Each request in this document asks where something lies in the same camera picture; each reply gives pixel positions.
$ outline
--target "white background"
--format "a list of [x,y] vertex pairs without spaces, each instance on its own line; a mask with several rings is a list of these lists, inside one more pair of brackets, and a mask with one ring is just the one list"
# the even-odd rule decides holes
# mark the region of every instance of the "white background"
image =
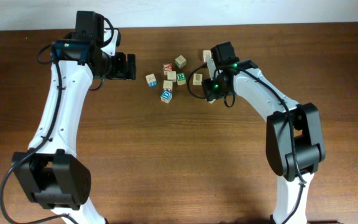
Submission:
[[72,29],[77,10],[114,27],[358,21],[358,0],[0,0],[0,30]]

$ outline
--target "brown table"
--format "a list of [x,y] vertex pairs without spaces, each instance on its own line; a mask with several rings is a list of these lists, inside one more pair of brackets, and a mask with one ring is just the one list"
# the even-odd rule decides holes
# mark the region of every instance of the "brown table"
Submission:
[[[0,32],[0,182],[12,153],[27,149],[45,105],[50,66],[37,64],[35,56],[67,32]],[[89,92],[77,136],[100,214],[135,223],[250,221],[272,214],[276,177],[265,156],[265,122],[252,107],[239,98],[233,108],[222,100],[210,105],[185,86],[175,87],[169,104],[159,98],[163,63],[183,55],[188,75],[200,65],[202,50],[230,40],[237,56],[257,62],[278,89],[319,108],[327,155],[311,183],[308,219],[358,223],[358,23],[121,32],[118,50],[136,54],[137,80],[108,81]],[[158,88],[147,86],[150,73]],[[15,177],[5,193],[18,221],[52,214],[29,203]]]

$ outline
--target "toy block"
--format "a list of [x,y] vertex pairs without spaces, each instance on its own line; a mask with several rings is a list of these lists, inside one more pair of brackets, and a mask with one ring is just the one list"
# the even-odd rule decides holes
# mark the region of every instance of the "toy block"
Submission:
[[204,50],[203,51],[203,63],[206,63],[206,57],[208,55],[212,58],[212,52],[210,50]]
[[184,85],[186,84],[186,76],[184,73],[178,73],[177,74],[177,81],[178,85]]
[[162,68],[163,68],[163,71],[164,71],[164,75],[167,75],[167,72],[172,71],[172,64],[163,64]]
[[203,81],[203,75],[202,74],[193,74],[193,85],[201,85],[201,82]]
[[167,80],[170,80],[172,82],[177,82],[177,73],[175,71],[167,72]]
[[172,100],[172,93],[170,91],[164,90],[161,94],[161,100],[169,103]]
[[162,85],[162,88],[164,90],[172,92],[173,83],[169,80],[164,80],[164,84]]
[[181,55],[175,59],[175,64],[178,68],[183,68],[186,65],[186,59]]
[[155,79],[154,74],[146,75],[146,81],[149,87],[153,87],[157,85],[157,80]]

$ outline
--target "cube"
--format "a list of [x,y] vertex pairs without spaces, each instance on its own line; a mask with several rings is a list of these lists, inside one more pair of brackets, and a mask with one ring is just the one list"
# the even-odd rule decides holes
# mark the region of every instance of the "cube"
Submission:
[[178,85],[184,85],[186,84],[186,76],[184,73],[178,73],[177,74],[177,81]]
[[163,86],[162,86],[162,88],[163,88],[164,90],[167,90],[167,91],[172,92],[172,87],[173,87],[172,81],[164,80],[164,84],[163,84]]
[[172,64],[163,64],[162,65],[164,75],[167,75],[167,72],[172,71]]
[[193,85],[201,85],[201,82],[203,81],[203,75],[202,74],[193,74]]
[[169,103],[172,99],[172,93],[170,91],[164,90],[161,94],[161,100],[163,102]]
[[146,75],[146,81],[149,87],[153,87],[157,85],[157,80],[155,79],[154,74]]
[[206,63],[206,57],[208,55],[212,58],[212,52],[210,50],[204,50],[203,51],[203,63]]
[[170,80],[172,82],[177,82],[177,73],[175,71],[167,72],[167,80]]
[[186,59],[181,55],[175,59],[175,64],[178,68],[183,68],[186,65]]

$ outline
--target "table surface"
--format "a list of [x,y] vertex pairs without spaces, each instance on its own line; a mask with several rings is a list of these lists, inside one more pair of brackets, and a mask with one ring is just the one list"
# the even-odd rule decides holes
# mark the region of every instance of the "table surface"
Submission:
[[[35,56],[68,31],[0,32],[0,183],[12,153],[26,151],[45,106],[50,66]],[[88,93],[76,141],[101,215],[117,223],[249,223],[272,214],[277,180],[257,112],[240,98],[233,108],[223,100],[211,105],[186,86],[174,87],[169,104],[160,100],[163,63],[183,55],[189,75],[203,50],[230,40],[279,90],[319,109],[326,159],[311,183],[308,220],[358,223],[358,23],[121,32],[118,51],[136,54],[137,79],[108,80]],[[150,73],[158,87],[147,86]],[[28,202],[15,177],[5,195],[18,221],[52,214]]]

